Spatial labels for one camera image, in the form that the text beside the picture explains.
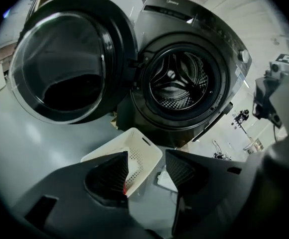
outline white wall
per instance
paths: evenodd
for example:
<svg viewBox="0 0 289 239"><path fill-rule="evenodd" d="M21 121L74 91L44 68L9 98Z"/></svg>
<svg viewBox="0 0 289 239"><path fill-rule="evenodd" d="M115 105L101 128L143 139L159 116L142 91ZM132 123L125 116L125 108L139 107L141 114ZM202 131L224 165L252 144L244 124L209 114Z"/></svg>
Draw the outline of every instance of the white wall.
<svg viewBox="0 0 289 239"><path fill-rule="evenodd" d="M264 75L270 61L282 53L289 54L289 23L270 0L207 0L203 6L222 18L250 52L253 61L246 76L250 88L242 85L232 99L230 113L251 112L255 80ZM264 147L274 142L273 125L268 120L250 115L242 125L253 140L263 141Z"/></svg>
<svg viewBox="0 0 289 239"><path fill-rule="evenodd" d="M18 41L33 0L19 0L0 25L0 48Z"/></svg>

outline washing machine drum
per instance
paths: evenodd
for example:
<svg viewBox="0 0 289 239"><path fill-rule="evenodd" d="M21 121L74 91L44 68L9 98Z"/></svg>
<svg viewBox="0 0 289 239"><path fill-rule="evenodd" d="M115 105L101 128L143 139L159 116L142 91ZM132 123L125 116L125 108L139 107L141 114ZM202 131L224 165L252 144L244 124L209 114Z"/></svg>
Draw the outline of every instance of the washing machine drum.
<svg viewBox="0 0 289 239"><path fill-rule="evenodd" d="M189 33L164 35L139 58L137 46L110 0L51 0L20 34L11 89L26 111L50 123L95 120L130 90L143 117L161 128L193 127L218 112L231 81L227 65L236 69L230 54Z"/></svg>

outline washing machine door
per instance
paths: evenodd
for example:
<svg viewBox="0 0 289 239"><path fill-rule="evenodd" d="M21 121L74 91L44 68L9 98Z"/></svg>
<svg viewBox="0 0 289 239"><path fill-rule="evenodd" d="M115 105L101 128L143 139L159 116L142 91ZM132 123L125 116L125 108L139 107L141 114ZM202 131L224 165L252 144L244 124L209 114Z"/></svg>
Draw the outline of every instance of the washing machine door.
<svg viewBox="0 0 289 239"><path fill-rule="evenodd" d="M9 71L31 115L82 123L112 111L130 89L133 28L110 0L50 0L25 23Z"/></svg>

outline basket handle hole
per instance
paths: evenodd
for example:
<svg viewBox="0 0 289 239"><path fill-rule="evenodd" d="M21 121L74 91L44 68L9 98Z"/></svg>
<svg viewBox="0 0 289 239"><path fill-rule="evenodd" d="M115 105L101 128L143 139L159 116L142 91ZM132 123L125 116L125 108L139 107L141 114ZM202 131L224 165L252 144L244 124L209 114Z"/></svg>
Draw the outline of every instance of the basket handle hole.
<svg viewBox="0 0 289 239"><path fill-rule="evenodd" d="M149 146L151 146L151 144L150 144L146 139L143 138L143 140L144 140L144 142L145 142L146 144L148 144Z"/></svg>

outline floor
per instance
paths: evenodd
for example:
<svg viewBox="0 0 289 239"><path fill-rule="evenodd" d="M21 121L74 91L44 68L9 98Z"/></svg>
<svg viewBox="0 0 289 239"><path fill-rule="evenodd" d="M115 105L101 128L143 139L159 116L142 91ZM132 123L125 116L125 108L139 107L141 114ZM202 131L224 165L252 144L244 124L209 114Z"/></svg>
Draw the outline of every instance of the floor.
<svg viewBox="0 0 289 239"><path fill-rule="evenodd" d="M213 158L217 151L213 144L216 141L223 154L231 157L233 161L245 162L248 155L243 151L243 147L251 141L242 129L234 128L234 125L231 126L231 120L223 117L196 142L191 141L179 150Z"/></svg>
<svg viewBox="0 0 289 239"><path fill-rule="evenodd" d="M122 133L109 115L85 124L54 125L28 114L7 85L0 91L0 198L7 207L49 173L71 164ZM130 214L145 228L171 236L175 199L155 181L162 158L129 199Z"/></svg>

